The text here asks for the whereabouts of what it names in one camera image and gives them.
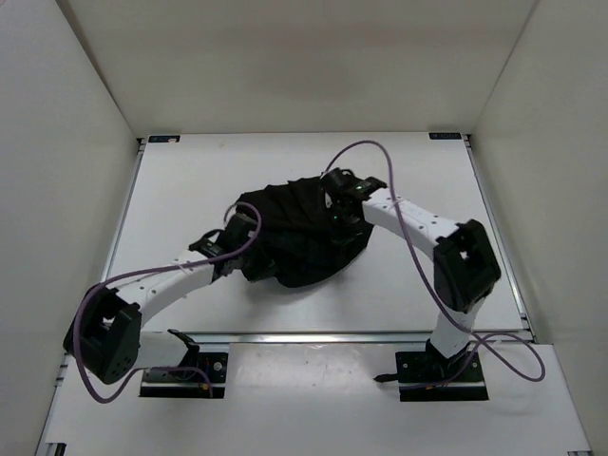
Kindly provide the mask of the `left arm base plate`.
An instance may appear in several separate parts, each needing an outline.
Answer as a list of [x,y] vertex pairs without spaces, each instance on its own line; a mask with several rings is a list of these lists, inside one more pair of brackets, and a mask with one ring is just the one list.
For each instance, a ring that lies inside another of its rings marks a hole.
[[158,399],[223,399],[229,360],[228,345],[202,345],[196,367],[203,371],[146,370],[139,396]]

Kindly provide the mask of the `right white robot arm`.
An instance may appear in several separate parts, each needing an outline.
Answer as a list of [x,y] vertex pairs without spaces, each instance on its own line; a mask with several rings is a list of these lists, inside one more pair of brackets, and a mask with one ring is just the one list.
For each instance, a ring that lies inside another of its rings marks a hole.
[[439,307],[425,347],[425,374],[445,382],[465,366],[469,337],[479,310],[502,272],[484,226],[476,219],[456,222],[396,195],[383,181],[358,179],[334,169],[320,180],[335,222],[348,228],[383,228],[406,241],[418,272],[418,253],[432,262],[423,283]]

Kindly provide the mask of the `black pleated skirt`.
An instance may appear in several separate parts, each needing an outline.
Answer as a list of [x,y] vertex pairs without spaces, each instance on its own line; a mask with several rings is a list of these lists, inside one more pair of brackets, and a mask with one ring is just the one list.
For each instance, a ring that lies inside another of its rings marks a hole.
[[261,215],[256,242],[245,252],[242,274],[250,282],[275,278],[286,288],[314,285],[349,266],[368,246],[373,226],[348,224],[326,205],[319,177],[268,184],[238,198],[247,216]]

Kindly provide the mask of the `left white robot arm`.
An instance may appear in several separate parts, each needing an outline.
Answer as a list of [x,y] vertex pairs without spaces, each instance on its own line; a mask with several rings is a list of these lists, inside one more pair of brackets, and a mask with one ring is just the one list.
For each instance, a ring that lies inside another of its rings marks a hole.
[[133,271],[92,286],[64,339],[89,390],[96,378],[126,384],[137,371],[169,371],[187,378],[206,374],[198,367],[199,348],[184,332],[146,332],[145,325],[170,305],[210,286],[235,269],[253,250],[248,240],[235,247],[202,238],[166,266]]

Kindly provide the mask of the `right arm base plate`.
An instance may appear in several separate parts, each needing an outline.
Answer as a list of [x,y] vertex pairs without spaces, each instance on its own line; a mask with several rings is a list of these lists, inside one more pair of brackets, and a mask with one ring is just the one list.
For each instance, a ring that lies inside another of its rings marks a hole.
[[489,394],[479,354],[466,354],[463,361],[440,373],[424,351],[395,354],[399,400],[402,403],[480,402]]

